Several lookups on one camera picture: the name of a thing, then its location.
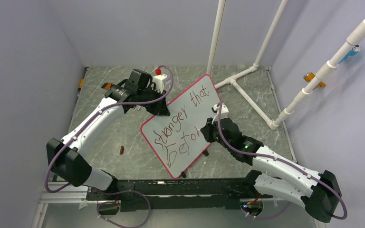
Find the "white PVC pipe right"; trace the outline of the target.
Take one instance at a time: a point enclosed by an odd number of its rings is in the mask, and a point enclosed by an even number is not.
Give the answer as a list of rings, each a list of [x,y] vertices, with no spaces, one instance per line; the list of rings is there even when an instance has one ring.
[[[328,75],[333,73],[338,65],[338,62],[355,46],[365,38],[365,19],[350,33],[346,38],[344,44],[337,50],[337,52],[322,65],[322,67],[315,73],[315,77],[294,97],[293,101],[283,109],[278,117],[273,120],[269,127],[272,130],[284,122],[295,110],[295,108],[308,98],[312,93],[313,89],[322,82]]]

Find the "red framed whiteboard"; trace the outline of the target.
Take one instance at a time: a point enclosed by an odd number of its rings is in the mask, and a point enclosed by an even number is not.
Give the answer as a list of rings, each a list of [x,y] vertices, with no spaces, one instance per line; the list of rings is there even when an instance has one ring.
[[[170,116],[152,116],[141,125],[148,142],[169,175],[177,179],[209,147],[200,129],[220,102],[213,80],[203,75],[167,104]]]

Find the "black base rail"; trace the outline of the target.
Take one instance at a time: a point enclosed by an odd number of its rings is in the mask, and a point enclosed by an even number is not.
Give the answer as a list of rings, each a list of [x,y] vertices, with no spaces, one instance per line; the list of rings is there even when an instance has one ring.
[[[100,193],[87,187],[66,182],[50,182],[49,188],[61,193],[69,193],[63,198],[47,199],[51,203],[71,203],[86,200],[88,203],[105,201],[117,202],[121,212],[144,209],[204,209],[249,208],[259,211],[263,200],[283,200],[270,195],[254,196],[243,187],[245,178],[225,179],[179,179],[179,180],[119,180],[119,191],[114,195]]]

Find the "orange black small object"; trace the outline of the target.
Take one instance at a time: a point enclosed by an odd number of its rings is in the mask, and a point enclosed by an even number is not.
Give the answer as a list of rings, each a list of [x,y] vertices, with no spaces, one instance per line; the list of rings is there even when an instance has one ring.
[[[113,83],[109,83],[109,82],[107,82],[107,83],[104,83],[102,86],[101,86],[101,88],[102,89],[104,89],[104,90],[110,90],[111,88],[112,88],[112,86],[113,86],[114,84]]]

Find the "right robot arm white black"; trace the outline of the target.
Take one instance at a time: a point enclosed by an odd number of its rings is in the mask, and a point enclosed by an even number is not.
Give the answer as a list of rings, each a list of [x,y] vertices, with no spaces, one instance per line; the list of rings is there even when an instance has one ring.
[[[243,182],[248,197],[270,195],[302,207],[312,218],[328,223],[348,216],[334,173],[305,168],[277,154],[262,142],[243,135],[230,119],[208,118],[200,129],[205,141],[219,143],[239,162],[254,168]]]

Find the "white PVC pipe frame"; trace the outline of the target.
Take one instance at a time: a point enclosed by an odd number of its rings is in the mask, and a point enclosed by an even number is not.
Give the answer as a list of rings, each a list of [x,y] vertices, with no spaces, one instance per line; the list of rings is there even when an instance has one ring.
[[[278,128],[275,118],[267,113],[266,104],[260,105],[244,90],[244,80],[250,73],[258,73],[272,64],[280,43],[287,36],[283,29],[273,37],[280,19],[288,19],[284,9],[288,0],[215,0],[215,22],[212,28],[206,73],[218,73],[217,66],[236,66],[215,83],[216,88],[233,86],[268,127]]]

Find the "silver open-end wrench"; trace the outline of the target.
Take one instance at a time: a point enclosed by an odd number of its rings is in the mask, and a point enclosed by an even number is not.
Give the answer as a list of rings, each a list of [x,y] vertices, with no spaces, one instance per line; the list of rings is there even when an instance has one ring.
[[[134,111],[140,111],[140,110],[141,110],[141,108],[142,108],[141,106],[138,106],[138,105],[137,105],[137,106],[135,106],[135,107],[133,108],[133,110],[134,110]]]

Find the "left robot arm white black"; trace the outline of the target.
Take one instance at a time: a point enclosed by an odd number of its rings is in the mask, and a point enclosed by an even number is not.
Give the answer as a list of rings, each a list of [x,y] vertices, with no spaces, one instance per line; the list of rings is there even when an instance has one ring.
[[[46,145],[48,169],[44,179],[45,190],[56,193],[48,186],[51,172],[64,179],[66,186],[88,186],[96,189],[105,199],[112,199],[119,191],[118,179],[112,174],[92,167],[86,160],[86,151],[104,131],[130,109],[143,107],[152,115],[170,116],[166,97],[173,88],[174,77],[168,67],[168,74],[161,73],[162,66],[155,76],[133,69],[129,78],[117,84],[103,83],[104,97],[95,110],[72,132],[61,139],[52,138]]]

